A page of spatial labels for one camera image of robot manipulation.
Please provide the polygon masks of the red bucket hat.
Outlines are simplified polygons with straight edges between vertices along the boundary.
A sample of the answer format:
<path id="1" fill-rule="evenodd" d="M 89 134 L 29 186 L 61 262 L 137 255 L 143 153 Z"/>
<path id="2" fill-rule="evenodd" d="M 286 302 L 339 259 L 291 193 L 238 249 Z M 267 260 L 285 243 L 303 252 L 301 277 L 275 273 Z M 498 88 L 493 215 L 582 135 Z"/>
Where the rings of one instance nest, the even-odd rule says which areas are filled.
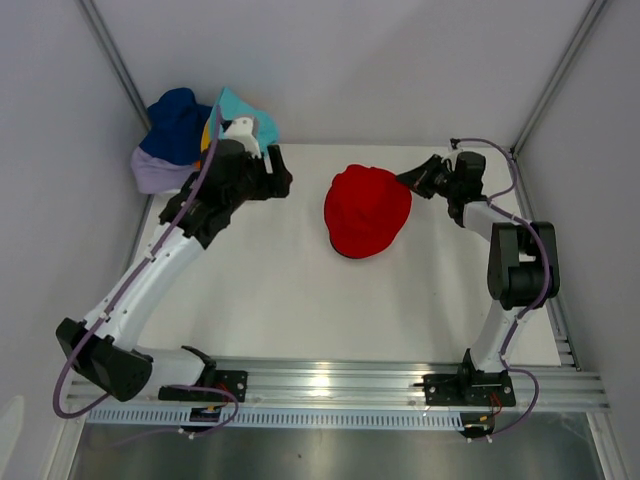
<path id="1" fill-rule="evenodd" d="M 393 243 L 412 207 L 411 191 L 395 176 L 351 164 L 333 178 L 323 208 L 330 244 L 367 243 L 383 252 Z"/>

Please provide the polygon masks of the yellow bucket hat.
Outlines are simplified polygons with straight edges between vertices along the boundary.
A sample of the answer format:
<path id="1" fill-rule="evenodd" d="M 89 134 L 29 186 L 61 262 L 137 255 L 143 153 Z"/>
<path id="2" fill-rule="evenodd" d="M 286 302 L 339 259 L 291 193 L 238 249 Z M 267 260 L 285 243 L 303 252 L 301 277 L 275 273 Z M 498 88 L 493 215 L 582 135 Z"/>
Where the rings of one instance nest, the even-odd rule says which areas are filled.
<path id="1" fill-rule="evenodd" d="M 210 120 L 207 120 L 201 136 L 200 141 L 200 157 L 204 159 L 206 157 L 206 152 L 211 144 L 211 133 L 210 133 Z"/>

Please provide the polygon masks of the teal bucket hat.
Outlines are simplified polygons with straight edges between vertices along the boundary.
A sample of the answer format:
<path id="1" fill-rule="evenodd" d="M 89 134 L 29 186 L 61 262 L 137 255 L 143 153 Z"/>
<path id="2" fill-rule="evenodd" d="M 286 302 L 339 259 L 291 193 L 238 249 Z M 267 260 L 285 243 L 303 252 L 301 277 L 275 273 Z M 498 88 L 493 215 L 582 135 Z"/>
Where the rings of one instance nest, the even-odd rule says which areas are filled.
<path id="1" fill-rule="evenodd" d="M 204 125 L 202 152 L 209 147 L 212 136 L 243 143 L 246 150 L 258 156 L 280 140 L 276 122 L 266 112 L 244 102 L 229 87 L 221 90 Z"/>

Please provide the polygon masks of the blue bucket hat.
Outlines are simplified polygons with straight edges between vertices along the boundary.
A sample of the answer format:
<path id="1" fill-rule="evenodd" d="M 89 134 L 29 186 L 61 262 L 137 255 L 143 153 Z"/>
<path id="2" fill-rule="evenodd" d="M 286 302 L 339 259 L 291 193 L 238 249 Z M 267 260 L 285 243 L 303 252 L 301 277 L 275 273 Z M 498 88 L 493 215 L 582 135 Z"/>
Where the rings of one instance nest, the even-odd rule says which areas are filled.
<path id="1" fill-rule="evenodd" d="M 176 166 L 195 164 L 211 110 L 211 106 L 197 102 L 190 88 L 168 90 L 148 108 L 151 128 L 139 147 Z"/>

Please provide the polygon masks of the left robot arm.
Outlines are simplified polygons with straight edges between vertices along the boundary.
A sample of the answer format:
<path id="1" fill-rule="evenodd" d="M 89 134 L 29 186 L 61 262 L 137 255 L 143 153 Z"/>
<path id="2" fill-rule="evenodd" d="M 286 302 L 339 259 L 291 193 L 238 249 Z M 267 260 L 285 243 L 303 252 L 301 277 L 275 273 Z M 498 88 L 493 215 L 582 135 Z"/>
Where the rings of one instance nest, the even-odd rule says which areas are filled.
<path id="1" fill-rule="evenodd" d="M 248 201 L 289 195 L 293 176 L 279 145 L 253 157 L 235 140 L 219 140 L 204 164 L 171 196 L 150 243 L 102 303 L 80 321 L 64 319 L 56 337 L 70 368 L 106 395 L 126 402 L 148 388 L 163 400 L 209 398 L 216 362 L 191 346 L 143 349 L 138 340 L 156 306 Z"/>

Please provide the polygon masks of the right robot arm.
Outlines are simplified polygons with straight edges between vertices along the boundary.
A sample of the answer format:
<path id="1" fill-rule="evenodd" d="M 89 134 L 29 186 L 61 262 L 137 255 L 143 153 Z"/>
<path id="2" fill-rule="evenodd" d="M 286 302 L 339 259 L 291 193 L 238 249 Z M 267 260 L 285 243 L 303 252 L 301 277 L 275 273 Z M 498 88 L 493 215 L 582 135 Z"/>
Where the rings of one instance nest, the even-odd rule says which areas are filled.
<path id="1" fill-rule="evenodd" d="M 459 365 L 456 392 L 477 404 L 496 385 L 509 385 L 508 358 L 518 328 L 558 294 L 560 269 L 555 227 L 511 215 L 496 204 L 506 192 L 483 192 L 486 158 L 474 151 L 434 155 L 396 179 L 422 198 L 440 196 L 448 216 L 489 244 L 487 288 L 492 299 L 481 332 Z"/>

